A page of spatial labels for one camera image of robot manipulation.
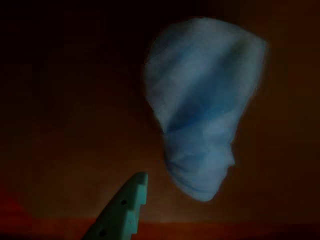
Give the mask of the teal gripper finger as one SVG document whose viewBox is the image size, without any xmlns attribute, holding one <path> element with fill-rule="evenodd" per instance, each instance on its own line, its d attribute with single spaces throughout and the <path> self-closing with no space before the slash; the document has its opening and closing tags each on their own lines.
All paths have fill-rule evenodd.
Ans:
<svg viewBox="0 0 320 240">
<path fill-rule="evenodd" d="M 132 175 L 102 210 L 83 240 L 130 240 L 138 232 L 140 209 L 147 202 L 148 174 Z"/>
</svg>

